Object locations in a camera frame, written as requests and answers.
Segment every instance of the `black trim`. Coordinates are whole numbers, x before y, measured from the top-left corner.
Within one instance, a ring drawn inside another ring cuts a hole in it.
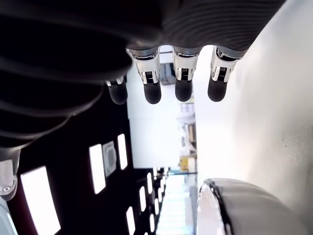
[[[222,221],[224,224],[225,234],[234,235],[235,233],[233,230],[233,226],[229,218],[229,215],[227,213],[226,205],[225,205],[225,202],[223,201],[223,197],[222,197],[219,187],[215,184],[214,181],[211,181],[211,180],[206,180],[205,183],[210,187],[212,193],[214,194],[215,198],[217,199],[219,203],[221,217],[222,217]]]

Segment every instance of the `black fingertip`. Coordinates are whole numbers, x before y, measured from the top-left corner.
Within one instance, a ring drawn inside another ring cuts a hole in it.
[[[190,99],[192,93],[192,81],[177,80],[175,84],[176,98],[181,102],[186,102]]]
[[[207,95],[210,100],[214,102],[220,102],[224,99],[226,94],[227,82],[223,81],[213,81],[212,76],[210,76],[209,86],[207,89]]]
[[[127,101],[127,89],[125,80],[123,80],[122,84],[120,85],[111,85],[109,86],[109,92],[112,101],[115,104],[124,104]]]
[[[158,81],[156,84],[155,83],[144,84],[143,87],[145,91],[146,100],[150,104],[157,104],[160,102],[161,100],[160,81]]]

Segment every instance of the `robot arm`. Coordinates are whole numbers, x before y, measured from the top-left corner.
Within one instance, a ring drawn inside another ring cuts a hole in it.
[[[184,102],[201,49],[215,45],[208,96],[220,101],[237,61],[284,2],[1,0],[0,196],[14,196],[21,149],[90,108],[105,85],[114,103],[126,102],[126,48],[147,101],[156,104],[158,48],[173,47],[175,94]],[[143,17],[149,12],[153,17]]]

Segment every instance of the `rectangular light panel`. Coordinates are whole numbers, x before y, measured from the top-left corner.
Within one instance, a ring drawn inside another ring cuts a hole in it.
[[[100,144],[89,148],[89,157],[93,181],[93,190],[95,194],[98,194],[106,186],[102,147]]]
[[[162,192],[161,192],[161,188],[158,188],[157,194],[158,194],[158,201],[161,203],[161,202],[162,202]]]
[[[145,194],[144,186],[142,186],[139,190],[139,198],[140,198],[141,211],[143,212],[146,209],[146,194]]]
[[[148,183],[148,193],[151,194],[152,193],[152,179],[151,179],[151,173],[149,172],[147,174],[147,183]]]
[[[153,167],[153,176],[157,176],[157,168]]]
[[[153,214],[150,215],[150,231],[152,233],[155,231],[155,217]]]
[[[29,212],[38,235],[54,235],[60,223],[54,208],[45,166],[21,175]]]
[[[132,207],[128,208],[128,210],[126,212],[126,218],[127,218],[129,235],[134,235],[134,233],[135,233],[135,221],[134,221],[134,213],[133,213]]]
[[[119,152],[119,161],[121,164],[121,170],[124,170],[127,167],[125,135],[124,134],[119,135],[117,137],[117,141],[118,141],[118,152]]]
[[[157,198],[155,199],[155,211],[156,211],[156,215],[158,215],[158,200],[157,200]]]

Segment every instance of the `dark ceiling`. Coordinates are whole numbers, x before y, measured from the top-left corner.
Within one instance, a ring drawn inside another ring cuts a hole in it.
[[[122,171],[118,158],[117,136],[125,134],[128,166]],[[89,147],[114,141],[117,169],[106,178],[106,187],[97,195],[92,186]],[[22,150],[18,175],[45,165],[53,202],[61,225],[57,235],[119,234],[128,235],[126,211],[133,207],[135,235],[150,233],[149,216],[159,180],[154,191],[147,192],[147,173],[152,169],[133,169],[127,105],[112,102],[108,88],[102,98],[69,123],[40,138]],[[145,186],[147,208],[140,210],[139,189]],[[22,184],[8,202],[19,235],[36,235],[24,197]]]

